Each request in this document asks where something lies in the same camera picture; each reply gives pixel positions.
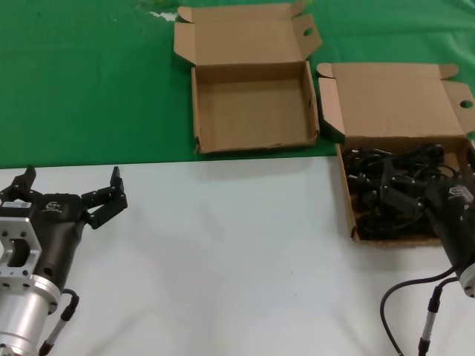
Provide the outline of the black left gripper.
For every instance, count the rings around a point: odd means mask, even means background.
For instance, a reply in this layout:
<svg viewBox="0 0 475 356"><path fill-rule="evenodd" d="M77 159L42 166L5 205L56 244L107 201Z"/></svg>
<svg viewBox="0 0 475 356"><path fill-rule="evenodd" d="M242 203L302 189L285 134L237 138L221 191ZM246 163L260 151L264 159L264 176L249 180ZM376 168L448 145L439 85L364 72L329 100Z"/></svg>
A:
<svg viewBox="0 0 475 356"><path fill-rule="evenodd" d="M44 194L32 189L36 169L29 165L0 193L2 202L33 202L31 222L42 252L34 274L63 290L81 242L85 222L96 230L128 207L120 169L114 166L108 187L75 194Z"/></svg>

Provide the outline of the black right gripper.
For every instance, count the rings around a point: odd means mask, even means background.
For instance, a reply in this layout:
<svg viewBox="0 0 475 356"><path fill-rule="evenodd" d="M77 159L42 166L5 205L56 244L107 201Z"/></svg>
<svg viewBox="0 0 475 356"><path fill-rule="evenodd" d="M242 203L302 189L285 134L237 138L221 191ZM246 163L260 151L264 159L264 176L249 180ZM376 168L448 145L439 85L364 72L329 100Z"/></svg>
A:
<svg viewBox="0 0 475 356"><path fill-rule="evenodd" d="M461 275L474 263L474 183L452 179L428 185L411 176L418 165L409 159L385 158L382 164L381 202L411 217L419 217L425 208L451 265ZM475 168L474 146L469 148L469 164Z"/></svg>

